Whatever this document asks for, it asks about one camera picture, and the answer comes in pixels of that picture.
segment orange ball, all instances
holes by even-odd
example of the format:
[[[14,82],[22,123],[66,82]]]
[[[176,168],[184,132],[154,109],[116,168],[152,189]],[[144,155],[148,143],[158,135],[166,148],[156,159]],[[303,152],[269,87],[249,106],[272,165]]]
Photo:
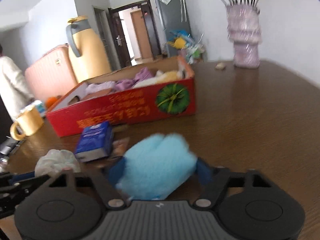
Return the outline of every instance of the orange ball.
[[[57,97],[52,97],[52,98],[48,98],[47,100],[46,100],[46,102],[44,103],[45,104],[45,107],[47,108],[47,109],[49,109],[55,102],[57,102],[58,101],[58,99],[57,99]]]

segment green pineapple print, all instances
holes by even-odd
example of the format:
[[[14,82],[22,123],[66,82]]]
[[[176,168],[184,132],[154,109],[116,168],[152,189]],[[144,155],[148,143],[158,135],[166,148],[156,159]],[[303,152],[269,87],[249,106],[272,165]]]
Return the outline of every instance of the green pineapple print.
[[[190,104],[189,91],[178,83],[169,84],[159,91],[156,106],[168,114],[181,114]]]

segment yellow thermos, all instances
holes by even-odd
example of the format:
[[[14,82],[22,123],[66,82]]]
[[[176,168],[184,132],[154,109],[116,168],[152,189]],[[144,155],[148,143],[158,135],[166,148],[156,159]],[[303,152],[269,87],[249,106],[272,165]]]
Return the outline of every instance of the yellow thermos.
[[[87,16],[68,20],[69,57],[77,81],[111,72],[110,63],[99,36],[90,27]]]

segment door handle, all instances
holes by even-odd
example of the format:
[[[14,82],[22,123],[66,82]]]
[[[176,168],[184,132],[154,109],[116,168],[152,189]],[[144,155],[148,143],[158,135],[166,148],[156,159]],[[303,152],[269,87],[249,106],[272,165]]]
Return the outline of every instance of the door handle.
[[[121,41],[120,35],[118,35],[116,42],[117,42],[118,46],[122,46],[122,41]]]

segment open door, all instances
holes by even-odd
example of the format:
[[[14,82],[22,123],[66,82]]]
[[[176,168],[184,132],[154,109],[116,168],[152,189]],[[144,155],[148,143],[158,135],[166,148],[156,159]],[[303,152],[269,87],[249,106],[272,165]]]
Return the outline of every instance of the open door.
[[[141,3],[141,11],[144,22],[146,24],[153,58],[155,59],[156,56],[161,55],[161,49],[159,39],[156,33],[156,25],[154,22],[150,1]]]
[[[124,31],[122,28],[121,19],[118,12],[113,12],[113,9],[109,8],[110,13],[110,28],[112,37],[116,46],[116,50],[119,56],[121,67],[131,66],[131,58],[127,47],[127,42],[124,37]]]

